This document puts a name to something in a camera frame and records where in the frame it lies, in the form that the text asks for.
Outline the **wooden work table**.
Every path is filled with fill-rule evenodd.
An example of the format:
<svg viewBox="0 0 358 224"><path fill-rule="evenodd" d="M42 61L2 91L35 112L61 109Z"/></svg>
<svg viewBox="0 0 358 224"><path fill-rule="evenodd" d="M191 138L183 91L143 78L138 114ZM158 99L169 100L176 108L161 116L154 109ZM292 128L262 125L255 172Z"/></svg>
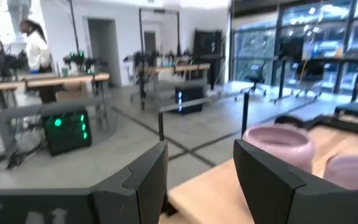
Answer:
<svg viewBox="0 0 358 224"><path fill-rule="evenodd" d="M187 101L182 104L183 107L207 103L209 101L209 98L207 97L207 90L208 90L207 76L208 76L209 68L210 68L210 64L208 64L208 63L194 64L194 65L177 65L177 66L173 66L173 67L144 67L144 65L135 67L136 72L139 74L139 93L140 93L140 108L141 108L141 110L145 110L145 103L147 101L150 101L151 99L154 100L154 103L155 103L154 109L156 110L156 112L162 113L162 112L167 112L167 111L178 109L180 105L177 103L170 104L170 105L161 105L162 101L160 98L161 91L167 91L169 88L173 88L175 85L180 85L180 86L201 85L203 87L204 97L202 99L198 99L198 100ZM161 73L168 73L168 72L178 73L178 72L194 72L194 71L196 71L197 74L199 74L200 72L203 72L203 79L188 80L188 81L183 81L182 83L176 83L176 84L174 84L173 82L165 81L165 83L162 86L160 86L158 76ZM145 92L144 92L144 74L145 73L151 74L152 77L154 77L152 79L153 84L154 84L154 89L152 90L153 98L146 96Z"/></svg>
<svg viewBox="0 0 358 224"><path fill-rule="evenodd" d="M42 105L29 105L10 107L6 103L4 97L5 91L15 91L18 88L51 88L53 86L62 86L74 83L84 82L100 82L100 86L107 85L109 75L107 73L100 73L99 75L82 75L58 78L55 75L26 75L23 80L19 82L1 82L0 83L0 137L4 149L7 152L14 152L18 150L15 139L15 131L11 127L11 120L15 118L24 118L34 115L51 115L60 114L63 112L75 110L86 106L106 106L107 97L103 90L99 90L98 95L91 98L80 98L70 101L58 101L54 103L46 103Z"/></svg>

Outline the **person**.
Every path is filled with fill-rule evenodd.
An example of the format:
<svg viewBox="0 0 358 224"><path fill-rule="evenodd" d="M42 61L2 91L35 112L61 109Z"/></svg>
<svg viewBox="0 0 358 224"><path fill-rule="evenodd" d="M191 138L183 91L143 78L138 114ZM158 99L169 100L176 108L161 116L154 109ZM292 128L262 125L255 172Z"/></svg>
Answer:
<svg viewBox="0 0 358 224"><path fill-rule="evenodd" d="M51 73L52 55L41 25L33 20L24 19L20 31L26 35L25 53L31 73Z"/></svg>

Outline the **black office chair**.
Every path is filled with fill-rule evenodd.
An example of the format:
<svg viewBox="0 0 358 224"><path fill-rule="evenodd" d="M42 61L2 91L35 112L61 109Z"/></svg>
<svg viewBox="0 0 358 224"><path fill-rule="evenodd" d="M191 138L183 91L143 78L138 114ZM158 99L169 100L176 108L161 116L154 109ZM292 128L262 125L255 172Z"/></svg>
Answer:
<svg viewBox="0 0 358 224"><path fill-rule="evenodd" d="M265 65L265 61L260 65L253 64L250 66L249 70L253 71L254 74L251 76L247 76L246 79L251 81L253 83L253 85L250 87L243 88L241 90L241 93L245 93L245 92L255 93L257 90L260 90L263 97L267 96L267 90L265 88L259 86L259 84L265 82L264 65Z"/></svg>

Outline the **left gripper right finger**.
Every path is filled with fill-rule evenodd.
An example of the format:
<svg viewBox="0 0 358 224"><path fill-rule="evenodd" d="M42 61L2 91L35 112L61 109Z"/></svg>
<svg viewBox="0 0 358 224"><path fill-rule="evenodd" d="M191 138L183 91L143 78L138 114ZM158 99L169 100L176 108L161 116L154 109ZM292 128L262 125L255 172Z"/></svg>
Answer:
<svg viewBox="0 0 358 224"><path fill-rule="evenodd" d="M241 139L237 177L255 224L358 224L358 190L307 173Z"/></svg>

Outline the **wooden shelf with black frame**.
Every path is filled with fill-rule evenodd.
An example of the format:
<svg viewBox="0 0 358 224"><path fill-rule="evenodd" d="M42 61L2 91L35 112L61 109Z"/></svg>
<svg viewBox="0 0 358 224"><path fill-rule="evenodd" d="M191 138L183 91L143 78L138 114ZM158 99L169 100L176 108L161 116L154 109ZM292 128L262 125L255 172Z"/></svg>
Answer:
<svg viewBox="0 0 358 224"><path fill-rule="evenodd" d="M335 117L358 123L358 117ZM333 156L358 155L356 133L324 126L308 132L316 147L312 173L318 177L323 176L326 163ZM168 202L158 224L254 224L232 159L171 189Z"/></svg>

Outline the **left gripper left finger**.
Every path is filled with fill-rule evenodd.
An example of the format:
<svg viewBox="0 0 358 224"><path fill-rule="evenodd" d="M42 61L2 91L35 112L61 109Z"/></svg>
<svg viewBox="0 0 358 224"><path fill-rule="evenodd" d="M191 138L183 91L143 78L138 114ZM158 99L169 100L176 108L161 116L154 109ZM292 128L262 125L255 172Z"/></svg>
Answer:
<svg viewBox="0 0 358 224"><path fill-rule="evenodd" d="M158 224L167 192L168 146L158 142L93 187L98 224Z"/></svg>

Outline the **black cabinet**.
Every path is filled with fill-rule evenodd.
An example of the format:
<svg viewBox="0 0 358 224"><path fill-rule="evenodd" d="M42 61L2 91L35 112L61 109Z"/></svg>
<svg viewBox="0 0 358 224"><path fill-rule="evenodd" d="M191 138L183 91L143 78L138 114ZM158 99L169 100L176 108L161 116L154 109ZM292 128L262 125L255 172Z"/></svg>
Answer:
<svg viewBox="0 0 358 224"><path fill-rule="evenodd" d="M223 58L222 30L195 29L193 42L193 57L195 59Z"/></svg>

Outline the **pink striped mug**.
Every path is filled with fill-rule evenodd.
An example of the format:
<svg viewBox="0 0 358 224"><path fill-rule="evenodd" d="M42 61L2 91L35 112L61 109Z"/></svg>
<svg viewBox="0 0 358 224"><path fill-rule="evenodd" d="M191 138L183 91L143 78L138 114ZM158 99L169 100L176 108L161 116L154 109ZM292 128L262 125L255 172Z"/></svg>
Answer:
<svg viewBox="0 0 358 224"><path fill-rule="evenodd" d="M323 179L348 190L358 189L358 155L330 158L326 163Z"/></svg>

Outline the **black aluminium table frame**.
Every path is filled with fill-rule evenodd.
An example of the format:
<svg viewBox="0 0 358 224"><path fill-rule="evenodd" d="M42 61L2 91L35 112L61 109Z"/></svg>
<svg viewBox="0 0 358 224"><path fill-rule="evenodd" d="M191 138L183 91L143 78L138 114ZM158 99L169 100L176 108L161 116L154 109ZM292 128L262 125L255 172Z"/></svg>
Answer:
<svg viewBox="0 0 358 224"><path fill-rule="evenodd" d="M303 121L300 118L290 115L278 116L275 124L293 124L297 128L303 128L311 131L317 126L324 126L328 128L337 129L340 131L347 131L358 134L358 123L353 121L345 121L335 116L319 115L311 120Z"/></svg>

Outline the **pink ribbed mug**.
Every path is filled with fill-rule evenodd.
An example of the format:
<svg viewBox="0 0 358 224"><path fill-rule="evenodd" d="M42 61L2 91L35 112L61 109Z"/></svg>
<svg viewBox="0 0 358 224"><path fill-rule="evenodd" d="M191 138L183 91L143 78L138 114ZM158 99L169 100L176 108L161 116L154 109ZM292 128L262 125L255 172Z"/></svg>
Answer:
<svg viewBox="0 0 358 224"><path fill-rule="evenodd" d="M242 139L306 172L312 173L315 146L305 129L269 124L247 129Z"/></svg>

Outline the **black computer tower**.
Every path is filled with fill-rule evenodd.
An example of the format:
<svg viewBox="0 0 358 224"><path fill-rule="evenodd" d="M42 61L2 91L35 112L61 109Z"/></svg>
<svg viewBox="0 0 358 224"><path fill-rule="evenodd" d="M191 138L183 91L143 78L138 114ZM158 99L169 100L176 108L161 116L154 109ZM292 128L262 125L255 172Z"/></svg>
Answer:
<svg viewBox="0 0 358 224"><path fill-rule="evenodd" d="M42 125L52 157L92 145L90 119L84 108L43 116Z"/></svg>
<svg viewBox="0 0 358 224"><path fill-rule="evenodd" d="M192 86L176 86L175 87L175 102L179 104L179 108L173 110L173 112L178 114L190 114L201 112L203 109L202 104L183 107L182 104L187 101L193 101L202 99L204 97L203 87L201 85L192 85Z"/></svg>

